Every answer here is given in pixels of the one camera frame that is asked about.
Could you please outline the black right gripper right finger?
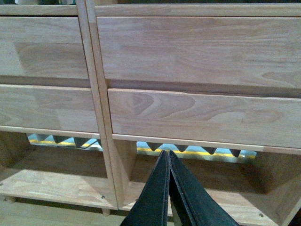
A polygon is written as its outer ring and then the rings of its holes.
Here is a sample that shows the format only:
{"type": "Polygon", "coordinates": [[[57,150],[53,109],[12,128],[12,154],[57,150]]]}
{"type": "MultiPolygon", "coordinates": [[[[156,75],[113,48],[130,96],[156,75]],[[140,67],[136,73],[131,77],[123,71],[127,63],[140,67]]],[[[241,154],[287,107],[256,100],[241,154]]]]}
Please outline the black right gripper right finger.
{"type": "Polygon", "coordinates": [[[208,194],[173,151],[169,196],[183,226],[237,226],[238,223],[208,194]]]}

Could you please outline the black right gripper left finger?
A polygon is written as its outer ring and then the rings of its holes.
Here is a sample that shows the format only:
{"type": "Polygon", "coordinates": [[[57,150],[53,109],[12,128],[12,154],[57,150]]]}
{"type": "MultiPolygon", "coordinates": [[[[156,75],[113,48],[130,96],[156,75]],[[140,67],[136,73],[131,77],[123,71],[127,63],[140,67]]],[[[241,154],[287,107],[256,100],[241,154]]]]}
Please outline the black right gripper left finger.
{"type": "Polygon", "coordinates": [[[170,166],[168,152],[162,151],[138,200],[122,221],[122,226],[166,226],[170,166]]]}

